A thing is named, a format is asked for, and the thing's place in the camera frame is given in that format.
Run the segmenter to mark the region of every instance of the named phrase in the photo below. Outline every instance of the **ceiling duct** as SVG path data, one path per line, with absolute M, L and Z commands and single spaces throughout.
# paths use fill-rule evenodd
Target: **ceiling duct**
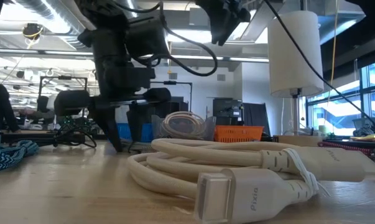
M 358 5 L 345 0 L 339 0 L 338 8 L 335 1 L 309 0 L 307 1 L 307 8 L 318 15 L 321 44 L 329 41 L 334 36 L 336 13 L 338 13 L 337 35 L 365 17 L 364 12 Z
M 81 22 L 70 12 L 70 10 L 59 0 L 14 0 L 16 3 L 25 7 L 26 9 L 42 16 L 47 21 L 58 24 L 58 26 L 68 26 L 70 31 L 68 34 L 74 37 L 61 37 L 66 43 L 71 45 L 76 50 L 86 50 L 76 35 L 79 35 L 85 30 Z M 51 27 L 47 27 L 50 31 L 56 32 Z

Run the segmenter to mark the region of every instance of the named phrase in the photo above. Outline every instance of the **wooden table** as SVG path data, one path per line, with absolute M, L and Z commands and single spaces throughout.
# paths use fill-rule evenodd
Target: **wooden table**
M 0 172 L 0 224 L 196 223 L 193 200 L 155 194 L 128 174 L 128 154 L 101 142 L 41 149 Z M 323 183 L 324 194 L 261 223 L 375 223 L 375 182 Z

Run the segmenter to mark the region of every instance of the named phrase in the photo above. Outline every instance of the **blue and white braided rope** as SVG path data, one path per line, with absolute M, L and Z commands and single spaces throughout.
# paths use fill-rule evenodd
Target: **blue and white braided rope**
M 39 146 L 29 140 L 19 141 L 14 147 L 0 146 L 0 170 L 14 166 L 26 157 L 34 155 Z

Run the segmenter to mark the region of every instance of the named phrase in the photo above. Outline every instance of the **orange crate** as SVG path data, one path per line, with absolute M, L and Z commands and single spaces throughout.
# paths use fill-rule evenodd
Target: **orange crate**
M 223 126 L 216 125 L 216 142 L 247 142 L 261 140 L 262 126 Z

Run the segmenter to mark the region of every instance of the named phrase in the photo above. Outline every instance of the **desk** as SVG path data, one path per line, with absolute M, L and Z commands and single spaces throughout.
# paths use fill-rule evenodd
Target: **desk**
M 196 223 L 193 200 L 142 189 L 128 174 L 128 154 L 42 148 L 0 172 L 0 224 Z M 320 194 L 261 224 L 375 223 L 375 182 L 323 183 Z

